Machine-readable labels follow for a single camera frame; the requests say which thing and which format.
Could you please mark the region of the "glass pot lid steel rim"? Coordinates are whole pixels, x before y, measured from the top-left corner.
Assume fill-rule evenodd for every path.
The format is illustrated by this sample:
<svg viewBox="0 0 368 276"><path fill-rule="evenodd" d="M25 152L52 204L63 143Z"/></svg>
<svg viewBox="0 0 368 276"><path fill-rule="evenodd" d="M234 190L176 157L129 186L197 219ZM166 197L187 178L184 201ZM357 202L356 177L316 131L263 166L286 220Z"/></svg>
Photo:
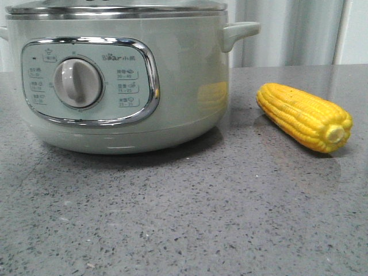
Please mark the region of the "glass pot lid steel rim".
<svg viewBox="0 0 368 276"><path fill-rule="evenodd" d="M219 1L29 1L6 6L9 14L79 14L132 12L220 12L227 4Z"/></svg>

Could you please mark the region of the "yellow corn cob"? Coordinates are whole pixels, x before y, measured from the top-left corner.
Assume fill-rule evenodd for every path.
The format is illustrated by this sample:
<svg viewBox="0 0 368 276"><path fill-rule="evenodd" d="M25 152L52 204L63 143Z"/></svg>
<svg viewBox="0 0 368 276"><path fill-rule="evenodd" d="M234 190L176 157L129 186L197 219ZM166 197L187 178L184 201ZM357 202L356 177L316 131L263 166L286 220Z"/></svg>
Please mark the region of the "yellow corn cob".
<svg viewBox="0 0 368 276"><path fill-rule="evenodd" d="M266 83L259 88L256 101L272 122L310 150L334 152L351 136L350 113L306 91Z"/></svg>

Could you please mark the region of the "light green electric cooking pot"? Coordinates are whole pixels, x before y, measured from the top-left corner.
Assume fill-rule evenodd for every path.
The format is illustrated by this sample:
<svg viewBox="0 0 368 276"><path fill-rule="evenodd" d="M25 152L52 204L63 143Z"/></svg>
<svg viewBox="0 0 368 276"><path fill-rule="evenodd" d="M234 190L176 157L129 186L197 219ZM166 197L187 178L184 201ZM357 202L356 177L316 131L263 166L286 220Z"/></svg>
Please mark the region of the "light green electric cooking pot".
<svg viewBox="0 0 368 276"><path fill-rule="evenodd" d="M217 68L160 72L138 41L34 39L11 51L21 118L41 140L66 150L132 154L172 147L213 128L228 106L228 58Z"/></svg>

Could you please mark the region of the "white pleated curtain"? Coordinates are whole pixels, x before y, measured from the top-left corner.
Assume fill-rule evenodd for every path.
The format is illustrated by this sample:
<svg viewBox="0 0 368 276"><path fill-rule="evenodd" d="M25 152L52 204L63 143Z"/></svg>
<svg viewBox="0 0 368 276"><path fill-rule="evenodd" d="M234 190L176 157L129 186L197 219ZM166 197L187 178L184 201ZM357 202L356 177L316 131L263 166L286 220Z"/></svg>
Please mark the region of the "white pleated curtain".
<svg viewBox="0 0 368 276"><path fill-rule="evenodd" d="M1 36L19 53L29 41L74 37L105 45L138 41L160 72L219 67L237 42L243 67L367 63L366 1L243 1L228 11L9 14Z"/></svg>

